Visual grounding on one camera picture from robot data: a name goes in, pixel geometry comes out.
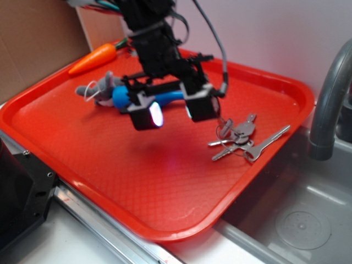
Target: cardboard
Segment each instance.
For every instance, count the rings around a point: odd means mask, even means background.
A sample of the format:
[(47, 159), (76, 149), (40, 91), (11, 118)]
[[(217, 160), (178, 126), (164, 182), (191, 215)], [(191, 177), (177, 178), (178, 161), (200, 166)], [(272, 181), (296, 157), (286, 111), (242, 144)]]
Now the cardboard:
[(77, 8), (78, 17), (91, 51), (125, 37), (122, 16)]
[(87, 53), (77, 13), (65, 1), (1, 1), (0, 103)]

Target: sink basin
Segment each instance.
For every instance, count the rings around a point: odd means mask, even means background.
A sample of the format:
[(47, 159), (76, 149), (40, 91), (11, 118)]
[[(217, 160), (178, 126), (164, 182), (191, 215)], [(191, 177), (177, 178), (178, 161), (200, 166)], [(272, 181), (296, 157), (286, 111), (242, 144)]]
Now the sink basin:
[(222, 220), (247, 249), (272, 256), (267, 263), (350, 263), (352, 144), (336, 139), (333, 157), (314, 161), (308, 134), (300, 128)]

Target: red tray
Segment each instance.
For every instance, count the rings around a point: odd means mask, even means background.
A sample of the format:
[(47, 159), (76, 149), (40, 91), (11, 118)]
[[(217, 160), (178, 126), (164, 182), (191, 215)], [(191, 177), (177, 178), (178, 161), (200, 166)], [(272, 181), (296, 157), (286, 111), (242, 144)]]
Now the red tray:
[[(221, 61), (203, 67), (219, 87)], [(213, 225), (314, 106), (304, 84), (229, 63), (222, 116), (238, 124), (256, 113), (255, 145), (287, 124), (291, 129), (254, 163), (235, 155), (213, 162), (223, 149), (207, 146), (216, 140), (217, 121), (193, 123), (183, 101), (164, 108), (162, 128), (136, 131), (128, 115), (75, 94), (77, 86), (108, 70), (116, 76), (138, 72), (137, 58), (121, 51), (117, 60), (74, 78), (69, 69), (9, 101), (0, 111), (1, 129), (112, 217), (158, 242), (185, 239)]]

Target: screw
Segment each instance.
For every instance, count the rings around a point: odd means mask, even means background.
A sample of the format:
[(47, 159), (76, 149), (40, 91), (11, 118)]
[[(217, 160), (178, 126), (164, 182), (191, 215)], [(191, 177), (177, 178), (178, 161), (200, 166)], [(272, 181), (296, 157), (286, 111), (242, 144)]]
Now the screw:
[(22, 152), (23, 156), (28, 156), (31, 155), (31, 152), (29, 150), (25, 150)]

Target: faucet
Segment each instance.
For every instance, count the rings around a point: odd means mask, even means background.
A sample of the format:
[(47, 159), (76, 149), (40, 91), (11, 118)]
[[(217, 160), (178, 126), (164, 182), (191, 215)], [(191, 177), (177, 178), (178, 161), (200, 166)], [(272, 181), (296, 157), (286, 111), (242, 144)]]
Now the faucet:
[(308, 155), (315, 160), (331, 158), (335, 134), (352, 142), (351, 82), (352, 39), (336, 55), (316, 104), (308, 143)]

